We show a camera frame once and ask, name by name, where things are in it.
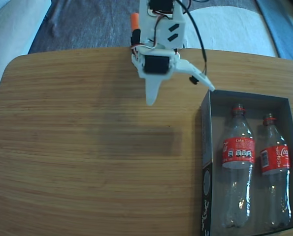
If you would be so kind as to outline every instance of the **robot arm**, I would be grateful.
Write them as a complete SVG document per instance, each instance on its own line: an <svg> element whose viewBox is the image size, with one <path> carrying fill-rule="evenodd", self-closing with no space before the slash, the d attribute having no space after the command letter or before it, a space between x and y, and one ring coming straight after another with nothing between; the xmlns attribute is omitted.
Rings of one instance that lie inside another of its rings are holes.
<svg viewBox="0 0 293 236"><path fill-rule="evenodd" d="M139 11L139 29L137 22L131 22L131 59L139 77L145 79L147 104L155 103L162 81L174 72L190 74L194 84L200 81L214 91L205 73L180 59L177 52L183 48L186 25L181 5L176 0L140 0Z"/></svg>

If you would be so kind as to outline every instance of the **black cable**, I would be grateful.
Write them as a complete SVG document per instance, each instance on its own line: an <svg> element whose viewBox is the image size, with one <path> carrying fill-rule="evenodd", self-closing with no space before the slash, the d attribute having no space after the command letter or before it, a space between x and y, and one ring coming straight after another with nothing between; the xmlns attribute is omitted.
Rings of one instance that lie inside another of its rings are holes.
<svg viewBox="0 0 293 236"><path fill-rule="evenodd" d="M192 1L199 2L199 3L204 3L204 2L208 2L210 0L192 0Z"/></svg>
<svg viewBox="0 0 293 236"><path fill-rule="evenodd" d="M168 18L168 16L166 16L166 15L161 15L161 16L157 19L157 21L156 21L155 28L154 28L154 46L156 45L156 29L157 29L158 23L159 23L159 22L161 21L161 19L164 18L164 17Z"/></svg>
<svg viewBox="0 0 293 236"><path fill-rule="evenodd" d="M201 46L201 49L202 49L202 56L203 56L203 59L204 59L204 62L205 62L205 67L204 67L204 74L206 75L207 74L207 57L206 57L206 52L205 52L205 49L204 49L204 45L203 45L203 41L202 41L202 38L201 38L201 35L200 35L200 31L195 23L195 20L194 18L192 17L191 13L189 12L189 10L186 8L186 6L180 1L180 0L176 0L176 2L181 5L181 7L185 10L185 12L188 14L194 28L195 28L195 31L196 31L196 34L199 38L199 42L200 42L200 46Z"/></svg>

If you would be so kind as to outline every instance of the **box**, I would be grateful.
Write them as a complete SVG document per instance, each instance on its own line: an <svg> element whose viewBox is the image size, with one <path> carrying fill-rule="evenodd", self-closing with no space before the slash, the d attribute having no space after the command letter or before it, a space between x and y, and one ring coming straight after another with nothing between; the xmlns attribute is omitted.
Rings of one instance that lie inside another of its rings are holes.
<svg viewBox="0 0 293 236"><path fill-rule="evenodd" d="M253 168L252 182L250 186L251 208L250 218L241 228L224 228L221 225L220 213L224 193L221 181L222 177L222 134L226 122L231 119L231 107L235 103L241 103L246 109L245 118L249 123L256 141L256 159ZM273 113L277 118L277 128L287 141L289 157L291 159L290 170L290 205L292 219L287 228L268 231L264 225L264 192L259 142L263 137L264 126L262 117L267 113ZM231 92L217 90L208 92L201 106L202 118L202 208L201 208L201 236L260 236L276 233L293 228L293 119L290 103L287 98L265 96L250 93Z"/></svg>

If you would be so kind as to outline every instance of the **orange component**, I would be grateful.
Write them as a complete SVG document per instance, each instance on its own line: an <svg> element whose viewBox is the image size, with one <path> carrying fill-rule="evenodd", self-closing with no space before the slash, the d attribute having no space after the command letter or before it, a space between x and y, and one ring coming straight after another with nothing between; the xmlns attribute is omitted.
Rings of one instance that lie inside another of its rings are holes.
<svg viewBox="0 0 293 236"><path fill-rule="evenodd" d="M131 30L132 32L139 29L139 15L138 13L132 13L131 14Z"/></svg>

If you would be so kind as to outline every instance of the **wire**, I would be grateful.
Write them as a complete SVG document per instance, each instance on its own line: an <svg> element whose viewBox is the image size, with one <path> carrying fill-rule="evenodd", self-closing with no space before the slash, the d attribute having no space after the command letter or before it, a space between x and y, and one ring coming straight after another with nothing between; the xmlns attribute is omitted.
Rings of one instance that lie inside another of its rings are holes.
<svg viewBox="0 0 293 236"><path fill-rule="evenodd" d="M157 21L156 21L156 24L155 24L155 28L154 28L154 45L157 42L157 40L156 40L156 29L157 29L157 26L158 26L159 22L161 21L161 19L163 19L164 17L168 18L168 16L163 15L163 14L160 14L159 17L157 18Z"/></svg>
<svg viewBox="0 0 293 236"><path fill-rule="evenodd" d="M180 1L180 0L176 0L176 2L181 5L181 7L185 10L185 12L187 13L187 15L189 16L194 28L195 28L195 31L196 31L196 34L199 38L199 42L200 42L200 46L201 46L201 50L202 50L202 56L203 56L203 59L204 59L204 62L205 62L205 66L204 66L204 71L203 73L206 75L207 74L207 57L206 57L206 52L205 52L205 49L204 49L204 45L203 45L203 41L202 41L202 38L201 38L201 35L200 35L200 31L195 23L195 20L194 18L192 17L191 13L189 12L189 10L186 8L186 6Z"/></svg>
<svg viewBox="0 0 293 236"><path fill-rule="evenodd" d="M136 45L131 46L130 48L131 48L133 54L135 55L135 57L137 57L137 54L136 53L137 53L137 48L138 47L145 47L145 48L148 48L148 49L155 49L157 47L156 29L157 29L157 26L158 26L159 22L161 21L161 19L163 19L164 17L167 17L167 16L164 15L164 14L162 14L162 13L160 13L160 12L157 12L157 11L153 11L153 13L159 15L157 17L156 24L155 24L155 28L154 28L154 41L153 41L153 46L151 47L151 46L145 45L143 43L139 43L139 44L136 44Z"/></svg>
<svg viewBox="0 0 293 236"><path fill-rule="evenodd" d="M192 1L199 2L199 3L204 3L204 2L208 2L210 0L192 0Z"/></svg>

